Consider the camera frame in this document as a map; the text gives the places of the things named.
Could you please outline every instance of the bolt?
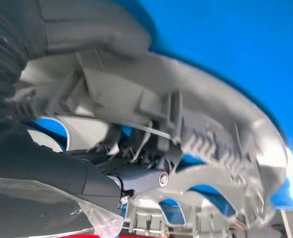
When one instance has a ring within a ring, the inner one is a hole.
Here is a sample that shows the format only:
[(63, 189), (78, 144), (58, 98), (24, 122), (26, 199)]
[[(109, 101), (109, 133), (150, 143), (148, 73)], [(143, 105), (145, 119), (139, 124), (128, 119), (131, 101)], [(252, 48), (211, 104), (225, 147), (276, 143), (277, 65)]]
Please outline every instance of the bolt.
[(159, 183), (160, 187), (165, 187), (168, 182), (168, 174), (163, 172), (159, 177)]
[(120, 203), (121, 204), (125, 204), (125, 203), (127, 203), (128, 202), (128, 197), (127, 196), (125, 196), (125, 197), (122, 197), (121, 199), (120, 199)]

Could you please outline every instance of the bolt head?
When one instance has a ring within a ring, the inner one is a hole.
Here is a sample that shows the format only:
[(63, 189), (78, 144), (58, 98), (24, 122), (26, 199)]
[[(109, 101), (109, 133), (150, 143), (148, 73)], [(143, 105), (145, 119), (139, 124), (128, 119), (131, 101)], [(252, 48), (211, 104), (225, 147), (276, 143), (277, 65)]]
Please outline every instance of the bolt head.
[(160, 187), (165, 187), (168, 182), (168, 174), (166, 172), (162, 173), (159, 178)]
[(128, 202), (128, 197), (122, 197), (120, 199), (121, 204), (125, 204)]

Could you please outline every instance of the clear plastic film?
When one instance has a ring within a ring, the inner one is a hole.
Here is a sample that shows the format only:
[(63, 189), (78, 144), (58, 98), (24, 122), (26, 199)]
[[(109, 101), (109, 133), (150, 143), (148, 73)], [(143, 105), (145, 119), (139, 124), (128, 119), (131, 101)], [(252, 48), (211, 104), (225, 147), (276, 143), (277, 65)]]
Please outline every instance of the clear plastic film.
[(122, 226), (121, 216), (50, 185), (0, 178), (0, 237), (115, 238)]

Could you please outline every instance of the metal rod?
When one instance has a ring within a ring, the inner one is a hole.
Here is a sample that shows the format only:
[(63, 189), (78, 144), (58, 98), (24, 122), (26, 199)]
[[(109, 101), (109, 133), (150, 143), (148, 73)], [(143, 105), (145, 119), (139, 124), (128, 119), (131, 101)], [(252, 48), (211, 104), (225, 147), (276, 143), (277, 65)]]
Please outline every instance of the metal rod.
[(110, 118), (110, 117), (95, 117), (95, 116), (85, 115), (85, 114), (74, 114), (74, 113), (65, 113), (65, 112), (63, 112), (63, 113), (57, 112), (54, 114), (57, 115), (57, 116), (95, 119), (95, 120), (101, 120), (101, 121), (104, 121), (104, 122), (109, 122), (109, 123), (114, 123), (114, 124), (119, 124), (119, 125), (127, 125), (127, 126), (130, 126), (130, 127), (138, 129), (138, 130), (149, 132), (149, 133), (151, 133), (153, 135), (158, 135), (158, 136), (167, 138), (169, 140), (171, 139), (171, 135), (168, 133), (153, 129), (153, 128), (148, 127), (148, 126), (143, 126), (143, 125), (140, 125), (140, 124), (137, 124), (137, 123), (134, 123), (134, 122), (131, 122), (131, 121), (121, 121), (119, 119), (114, 119), (114, 118)]
[(104, 71), (103, 64), (102, 64), (102, 61), (100, 59), (99, 53), (97, 52), (97, 48), (95, 48), (96, 56), (97, 57), (97, 60), (99, 61), (99, 64), (101, 66), (102, 70)]

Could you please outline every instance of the hose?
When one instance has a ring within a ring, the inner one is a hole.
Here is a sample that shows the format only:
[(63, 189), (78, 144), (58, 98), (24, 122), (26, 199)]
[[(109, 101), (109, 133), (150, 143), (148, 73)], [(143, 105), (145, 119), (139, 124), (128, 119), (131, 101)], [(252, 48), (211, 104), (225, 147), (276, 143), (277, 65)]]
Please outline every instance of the hose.
[(11, 104), (5, 99), (15, 93), (17, 82), (28, 60), (23, 41), (10, 24), (0, 17), (0, 140), (14, 129)]

